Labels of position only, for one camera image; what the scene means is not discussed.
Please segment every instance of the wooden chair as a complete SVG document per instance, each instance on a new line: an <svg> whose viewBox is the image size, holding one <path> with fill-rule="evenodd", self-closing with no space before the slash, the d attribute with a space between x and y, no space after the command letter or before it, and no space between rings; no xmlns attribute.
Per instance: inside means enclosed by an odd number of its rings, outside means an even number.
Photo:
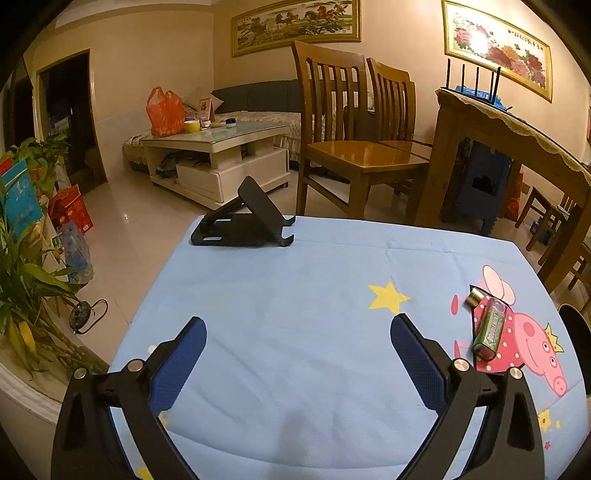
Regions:
<svg viewBox="0 0 591 480"><path fill-rule="evenodd" d="M536 207L534 205L534 202L538 202L543 210L540 210L540 208ZM521 212L521 215L515 223L515 228L519 228L521 226L523 220L525 220L525 216L530 210L538 212L540 215L543 215L543 217L540 222L540 225L538 226L538 229L531 237L531 240L527 244L525 249L528 252L531 251L535 243L538 241L538 238L540 237L542 232L546 230L549 230L551 233L556 235L560 227L560 224L566 223L566 221L569 219L569 212L571 211L573 206L574 201L566 194L562 197L560 205L554 205L538 190L536 190L535 187L532 187L530 196L523 207L523 211ZM543 264L545 262L545 259L549 256L549 254L550 247L546 249L546 252L544 253L544 255L542 255L538 263L540 265Z"/></svg>
<svg viewBox="0 0 591 480"><path fill-rule="evenodd" d="M591 279L589 277L584 277L583 272L585 270L585 267L587 267L587 265L591 263L591 249L585 243L583 243L583 245L581 245L579 249L579 255L580 257L577 262L579 264L579 267L576 268L575 264L572 270L570 271L573 274L573 279L569 283L569 290L572 290L576 285L577 281L580 280L585 286L585 288L588 291L590 291ZM585 315L585 313L589 310L589 307L591 307L591 297L589 297L589 300L587 300L585 305L583 305L583 308L581 309L581 315Z"/></svg>
<svg viewBox="0 0 591 480"><path fill-rule="evenodd" d="M411 196L405 218L406 223L411 223L428 161L408 151L367 141L367 75L363 55L300 41L294 42L293 54L302 94L296 215L305 212L308 186L347 212L348 218L362 219L372 185L417 179L413 186L416 195ZM350 181L349 203L310 178L310 161Z"/></svg>
<svg viewBox="0 0 591 480"><path fill-rule="evenodd" d="M398 70L374 59L368 59L369 74L374 87L376 140L429 160L431 144L413 139L417 114L417 95L408 72ZM410 194L411 182L391 185L396 193Z"/></svg>

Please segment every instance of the glass tabletop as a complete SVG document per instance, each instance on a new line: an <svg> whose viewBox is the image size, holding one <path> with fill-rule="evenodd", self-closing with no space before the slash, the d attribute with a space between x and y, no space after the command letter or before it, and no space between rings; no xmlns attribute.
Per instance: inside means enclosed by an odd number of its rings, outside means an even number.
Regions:
<svg viewBox="0 0 591 480"><path fill-rule="evenodd" d="M265 130L273 130L276 128L287 127L287 124L280 122L247 122L238 121L235 127L218 127L208 128L192 134L182 133L171 135L170 137L153 137L149 135L144 140L174 140L174 141L191 141L214 144L229 140L231 138L240 137L242 135L253 134Z"/></svg>

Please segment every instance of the cardboard box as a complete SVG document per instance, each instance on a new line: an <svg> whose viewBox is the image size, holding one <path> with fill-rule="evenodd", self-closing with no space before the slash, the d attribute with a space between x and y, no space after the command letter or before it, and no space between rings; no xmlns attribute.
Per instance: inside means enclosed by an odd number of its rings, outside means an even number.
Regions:
<svg viewBox="0 0 591 480"><path fill-rule="evenodd" d="M92 228L92 220L86 210L78 185L62 190L49 201L49 218L57 228L73 220L84 235Z"/></svg>

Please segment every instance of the tiled floor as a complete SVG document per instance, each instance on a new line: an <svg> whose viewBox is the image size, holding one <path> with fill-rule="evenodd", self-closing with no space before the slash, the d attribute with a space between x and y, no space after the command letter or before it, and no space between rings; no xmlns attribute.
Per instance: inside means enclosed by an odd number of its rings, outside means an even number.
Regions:
<svg viewBox="0 0 591 480"><path fill-rule="evenodd" d="M347 199L349 186L338 181L318 179L326 187ZM295 210L297 173L291 173L290 186L271 193L271 199L285 215ZM147 175L129 173L84 196L94 223L87 233L95 278L80 297L94 303L107 299L109 311L82 340L104 360L110 362L135 311L156 275L162 269L174 247L193 220L208 210L161 187L152 185ZM386 185L371 190L365 211L367 220L400 223L404 201L394 197ZM306 215L344 218L344 213L313 189L309 189ZM524 224L515 229L514 223L500 219L495 225L496 238L518 245L537 271L537 261L544 251L538 244L532 252L525 251L531 238L529 227L537 218L531 212ZM586 293L580 283L568 291L569 278L552 294L556 304L570 303L582 307Z"/></svg>

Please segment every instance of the framed painting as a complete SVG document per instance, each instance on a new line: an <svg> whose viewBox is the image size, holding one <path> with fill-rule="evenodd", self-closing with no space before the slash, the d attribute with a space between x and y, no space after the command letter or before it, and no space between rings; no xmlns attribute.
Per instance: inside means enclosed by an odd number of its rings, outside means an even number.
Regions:
<svg viewBox="0 0 591 480"><path fill-rule="evenodd" d="M285 0L232 18L232 56L309 43L361 41L361 0Z"/></svg>
<svg viewBox="0 0 591 480"><path fill-rule="evenodd" d="M442 1L445 55L476 63L533 90L552 103L550 47L506 21Z"/></svg>

